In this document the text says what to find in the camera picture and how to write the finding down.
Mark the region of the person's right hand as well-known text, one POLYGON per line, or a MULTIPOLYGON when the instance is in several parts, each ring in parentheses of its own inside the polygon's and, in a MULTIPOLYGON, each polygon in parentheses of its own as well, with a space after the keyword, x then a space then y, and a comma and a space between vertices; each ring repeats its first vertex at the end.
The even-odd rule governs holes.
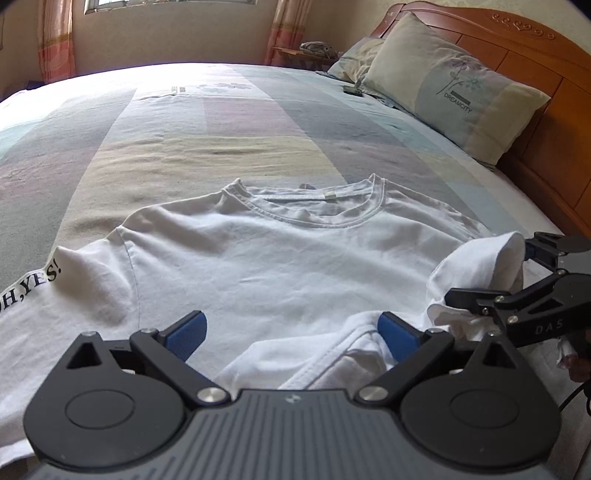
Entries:
POLYGON ((563 337, 558 341, 557 365, 569 372, 574 382, 590 379, 590 331, 563 337))

